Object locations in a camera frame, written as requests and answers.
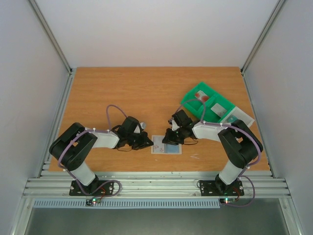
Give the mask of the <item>beige card holder wallet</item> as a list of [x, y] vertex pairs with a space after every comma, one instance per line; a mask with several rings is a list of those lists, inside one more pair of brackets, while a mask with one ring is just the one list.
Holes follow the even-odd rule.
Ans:
[[182, 154], [182, 147], [181, 147], [181, 144], [179, 145], [171, 145], [171, 144], [165, 144], [165, 153], [164, 154], [167, 154], [167, 155], [180, 155]]

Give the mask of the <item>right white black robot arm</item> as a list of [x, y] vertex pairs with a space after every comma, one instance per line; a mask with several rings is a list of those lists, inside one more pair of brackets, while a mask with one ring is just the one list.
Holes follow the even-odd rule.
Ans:
[[184, 140], [212, 140], [222, 144], [228, 162], [215, 177], [212, 189], [217, 195], [226, 195], [235, 187], [235, 182], [251, 165], [258, 163], [263, 146], [250, 128], [240, 119], [232, 123], [214, 123], [205, 120], [193, 121], [184, 110], [179, 110], [169, 120], [162, 140], [164, 144], [184, 144]]

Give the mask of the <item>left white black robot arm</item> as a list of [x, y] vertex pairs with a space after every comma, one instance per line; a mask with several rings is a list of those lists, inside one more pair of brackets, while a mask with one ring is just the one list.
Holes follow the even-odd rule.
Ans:
[[88, 129], [75, 122], [51, 144], [49, 153], [57, 159], [60, 168], [78, 180], [82, 191], [93, 195], [99, 183], [86, 163], [93, 148], [118, 150], [128, 145], [131, 150], [140, 150], [153, 144], [145, 131], [145, 123], [128, 116], [121, 125], [109, 130]]

